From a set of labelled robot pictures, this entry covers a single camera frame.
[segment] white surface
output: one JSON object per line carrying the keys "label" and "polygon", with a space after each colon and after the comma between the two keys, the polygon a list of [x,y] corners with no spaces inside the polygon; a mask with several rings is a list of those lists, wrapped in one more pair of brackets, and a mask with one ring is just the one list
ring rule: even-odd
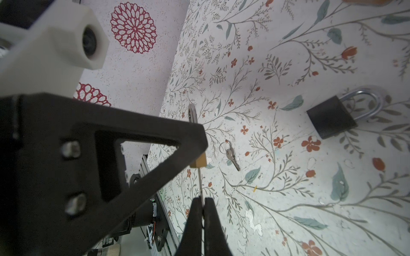
{"label": "white surface", "polygon": [[[86,70],[80,82],[100,89],[112,107],[158,116],[189,2],[130,1],[148,12],[157,28],[156,43],[143,54],[127,51],[111,31],[111,13],[120,3],[126,2],[81,1],[81,5],[91,7],[98,17],[110,45],[103,68]],[[148,153],[149,147],[146,143],[123,145],[128,177],[139,169],[141,157]]]}

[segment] cable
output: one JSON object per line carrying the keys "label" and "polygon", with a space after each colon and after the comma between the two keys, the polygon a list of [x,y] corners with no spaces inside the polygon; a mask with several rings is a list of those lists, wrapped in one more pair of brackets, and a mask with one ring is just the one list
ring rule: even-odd
{"label": "cable", "polygon": [[144,235],[144,238],[146,239],[147,237],[145,236],[144,230],[142,230],[142,227],[139,227],[142,231],[142,234]]}

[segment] screw head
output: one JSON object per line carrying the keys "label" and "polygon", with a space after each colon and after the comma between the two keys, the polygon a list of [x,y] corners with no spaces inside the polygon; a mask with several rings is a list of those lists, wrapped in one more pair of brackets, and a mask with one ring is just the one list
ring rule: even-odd
{"label": "screw head", "polygon": [[71,197],[66,203],[65,212],[70,215],[77,215],[84,211],[87,198],[84,193]]}
{"label": "screw head", "polygon": [[76,140],[65,142],[61,146],[61,154],[65,158],[78,158],[81,155],[80,143]]}

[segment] key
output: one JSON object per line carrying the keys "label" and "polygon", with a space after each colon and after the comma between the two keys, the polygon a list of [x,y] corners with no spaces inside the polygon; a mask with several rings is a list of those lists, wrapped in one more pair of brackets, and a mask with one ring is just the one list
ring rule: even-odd
{"label": "key", "polygon": [[238,163],[235,161],[235,157],[232,154],[232,150],[227,149],[226,150],[226,157],[228,157],[229,160],[232,161],[233,165],[235,165],[235,168],[238,170],[238,172],[241,170],[241,168],[239,168]]}

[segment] padlock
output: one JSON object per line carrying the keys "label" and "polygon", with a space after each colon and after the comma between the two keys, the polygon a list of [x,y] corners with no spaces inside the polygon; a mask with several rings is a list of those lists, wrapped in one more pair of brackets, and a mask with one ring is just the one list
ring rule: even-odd
{"label": "padlock", "polygon": [[[374,98],[376,107],[358,117],[353,118],[343,101],[359,94],[367,94]],[[359,119],[368,119],[375,116],[383,108],[384,100],[382,95],[373,89],[357,89],[351,91],[342,97],[333,96],[319,105],[309,109],[307,114],[322,139],[329,138],[333,135],[357,127],[356,121]]]}

